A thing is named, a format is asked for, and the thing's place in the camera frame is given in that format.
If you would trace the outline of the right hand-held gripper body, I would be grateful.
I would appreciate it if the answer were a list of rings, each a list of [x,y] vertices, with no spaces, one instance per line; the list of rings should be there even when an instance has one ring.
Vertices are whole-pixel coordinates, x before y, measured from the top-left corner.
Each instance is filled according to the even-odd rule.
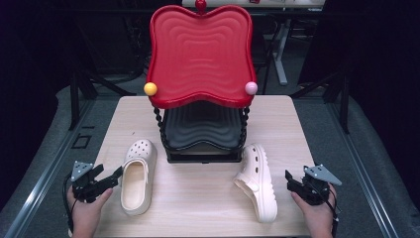
[[[324,165],[303,167],[304,177],[297,184],[299,196],[310,205],[322,204],[329,198],[330,185],[341,185],[342,182]]]

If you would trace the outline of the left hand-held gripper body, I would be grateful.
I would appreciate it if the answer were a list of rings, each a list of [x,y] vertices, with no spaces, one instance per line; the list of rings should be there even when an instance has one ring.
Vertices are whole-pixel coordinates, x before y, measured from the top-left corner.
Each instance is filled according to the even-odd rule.
[[[92,164],[79,161],[74,162],[70,180],[76,199],[92,203],[107,189],[99,186],[100,180],[89,177],[89,172],[94,168]]]

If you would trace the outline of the cream clog shoe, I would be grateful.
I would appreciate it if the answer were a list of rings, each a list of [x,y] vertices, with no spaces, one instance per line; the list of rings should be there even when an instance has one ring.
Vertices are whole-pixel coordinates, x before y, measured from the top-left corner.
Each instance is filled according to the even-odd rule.
[[[243,169],[234,184],[252,201],[260,223],[271,223],[277,215],[277,203],[265,149],[261,144],[247,145],[242,151]]]
[[[121,178],[121,206],[128,215],[145,213],[152,202],[153,183],[158,159],[155,145],[139,140],[128,149]]]

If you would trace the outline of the red and black shoe rack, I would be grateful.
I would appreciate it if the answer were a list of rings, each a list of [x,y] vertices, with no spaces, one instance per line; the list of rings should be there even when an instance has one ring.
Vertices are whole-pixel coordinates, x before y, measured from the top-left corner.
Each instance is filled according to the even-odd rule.
[[[144,86],[171,163],[238,163],[258,85],[253,21],[242,7],[177,5],[150,21],[152,58]]]

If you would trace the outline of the person's right hand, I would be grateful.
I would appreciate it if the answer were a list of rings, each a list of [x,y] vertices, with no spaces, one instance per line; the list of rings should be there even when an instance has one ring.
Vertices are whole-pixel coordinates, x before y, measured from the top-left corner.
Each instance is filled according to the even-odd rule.
[[[296,192],[290,193],[291,197],[301,209],[304,216],[307,228],[310,231],[314,230],[329,230],[333,229],[333,211],[327,203],[320,205],[309,205]]]

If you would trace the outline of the person's left hand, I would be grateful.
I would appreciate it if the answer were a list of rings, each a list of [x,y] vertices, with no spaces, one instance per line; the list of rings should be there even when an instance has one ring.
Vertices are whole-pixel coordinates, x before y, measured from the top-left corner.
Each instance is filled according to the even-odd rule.
[[[112,188],[105,190],[94,202],[85,203],[74,198],[72,187],[67,191],[67,202],[72,207],[71,217],[74,229],[96,231],[101,218],[101,210],[113,193]]]

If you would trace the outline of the black metal stand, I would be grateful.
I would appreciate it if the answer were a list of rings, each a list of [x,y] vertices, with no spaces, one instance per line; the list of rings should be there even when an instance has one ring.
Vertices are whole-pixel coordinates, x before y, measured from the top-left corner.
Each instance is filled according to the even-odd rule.
[[[341,96],[339,124],[343,131],[346,134],[349,134],[350,131],[348,128],[348,112],[350,101],[350,81],[347,78],[347,74],[348,70],[344,66],[341,66],[337,71],[330,73],[319,81],[311,82],[297,92],[292,93],[290,97],[300,98],[322,85],[327,85],[327,89],[322,95],[323,101],[325,103],[333,103],[338,96]]]
[[[116,92],[120,96],[134,96],[133,92],[129,92],[115,83],[105,79],[92,71],[87,69],[77,69],[70,80],[70,109],[71,121],[69,129],[73,130],[79,123],[81,114],[79,107],[79,93],[82,93],[87,100],[94,100],[98,96],[97,90],[94,88],[93,83],[97,82],[111,91]]]

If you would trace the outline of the metal floor rail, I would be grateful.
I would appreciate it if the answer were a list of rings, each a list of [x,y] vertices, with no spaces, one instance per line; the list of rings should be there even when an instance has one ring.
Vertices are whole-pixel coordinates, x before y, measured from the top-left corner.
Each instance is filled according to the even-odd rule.
[[[68,128],[67,106],[58,107],[24,179],[0,212],[0,238],[68,238],[64,177],[76,160],[95,161],[101,142],[99,107],[99,101],[84,102],[73,129]]]
[[[375,189],[372,180],[366,170],[366,167],[362,161],[362,158],[352,140],[350,134],[346,134],[342,125],[339,121],[339,111],[336,106],[332,103],[325,104],[330,116],[334,120],[334,125],[338,130],[347,150],[350,153],[350,162],[352,164],[353,171],[362,188],[364,196],[367,200],[368,206],[373,214],[376,223],[382,233],[383,238],[400,238],[398,235],[388,212],[386,211],[382,199],[380,198],[377,190]]]

